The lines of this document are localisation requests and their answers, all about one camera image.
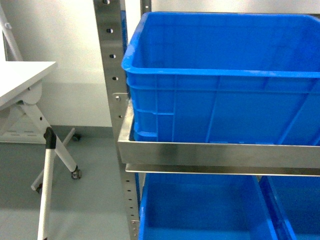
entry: perforated metal upright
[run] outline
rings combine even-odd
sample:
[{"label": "perforated metal upright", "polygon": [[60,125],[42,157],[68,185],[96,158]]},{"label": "perforated metal upright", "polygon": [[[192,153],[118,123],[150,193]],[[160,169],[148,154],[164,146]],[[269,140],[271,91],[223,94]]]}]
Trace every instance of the perforated metal upright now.
[{"label": "perforated metal upright", "polygon": [[[121,61],[124,56],[121,3],[120,0],[94,0],[93,2],[113,135],[115,141],[117,141],[129,100],[126,75],[121,68]],[[121,161],[117,144],[116,151],[130,239],[136,240],[138,239],[140,223],[138,204],[140,195],[136,187],[136,174],[125,171],[126,164]]]}]

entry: caster wheel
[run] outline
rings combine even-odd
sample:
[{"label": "caster wheel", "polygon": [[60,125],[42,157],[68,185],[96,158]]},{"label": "caster wheel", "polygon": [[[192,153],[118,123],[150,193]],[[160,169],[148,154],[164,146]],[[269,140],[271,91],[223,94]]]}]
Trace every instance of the caster wheel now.
[{"label": "caster wheel", "polygon": [[42,183],[36,188],[36,192],[41,195],[42,193]]},{"label": "caster wheel", "polygon": [[82,137],[81,134],[75,133],[75,134],[73,134],[72,139],[73,139],[73,141],[75,141],[75,142],[79,142],[80,139],[81,139],[81,137]]},{"label": "caster wheel", "polygon": [[80,169],[76,169],[74,172],[71,173],[72,179],[80,179],[82,177],[82,172]]}]

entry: crate rim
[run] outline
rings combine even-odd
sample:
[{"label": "crate rim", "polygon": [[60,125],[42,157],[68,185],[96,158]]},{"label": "crate rim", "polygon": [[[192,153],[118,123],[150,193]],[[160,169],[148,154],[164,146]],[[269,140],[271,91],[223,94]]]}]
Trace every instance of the crate rim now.
[{"label": "crate rim", "polygon": [[[320,72],[317,71],[264,71],[264,70],[226,70],[226,69],[205,69],[205,68],[145,68],[133,66],[135,48],[139,44],[141,33],[149,15],[220,15],[220,16],[265,16],[279,17],[279,14],[265,13],[211,13],[211,12],[147,12],[144,13],[137,25],[130,44],[124,54],[121,66],[131,74],[141,75],[192,75],[192,76],[242,76],[242,77],[275,77],[275,78],[320,78]],[[320,24],[320,19],[306,14],[281,14],[284,18],[297,17],[309,18]]]}]

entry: table top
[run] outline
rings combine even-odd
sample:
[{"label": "table top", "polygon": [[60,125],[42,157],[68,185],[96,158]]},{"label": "table top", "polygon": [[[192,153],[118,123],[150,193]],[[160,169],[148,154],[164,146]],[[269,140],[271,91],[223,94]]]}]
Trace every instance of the table top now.
[{"label": "table top", "polygon": [[0,61],[0,107],[57,66],[55,61]]}]

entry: gray floor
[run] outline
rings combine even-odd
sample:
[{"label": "gray floor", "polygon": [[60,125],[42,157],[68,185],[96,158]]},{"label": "gray floor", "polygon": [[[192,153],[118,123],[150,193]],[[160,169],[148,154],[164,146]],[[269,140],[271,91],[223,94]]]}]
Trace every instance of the gray floor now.
[{"label": "gray floor", "polygon": [[[55,159],[49,239],[128,240],[114,140],[84,137],[67,148],[83,174],[72,180]],[[30,185],[44,155],[44,145],[0,143],[0,240],[37,239],[41,198]]]}]

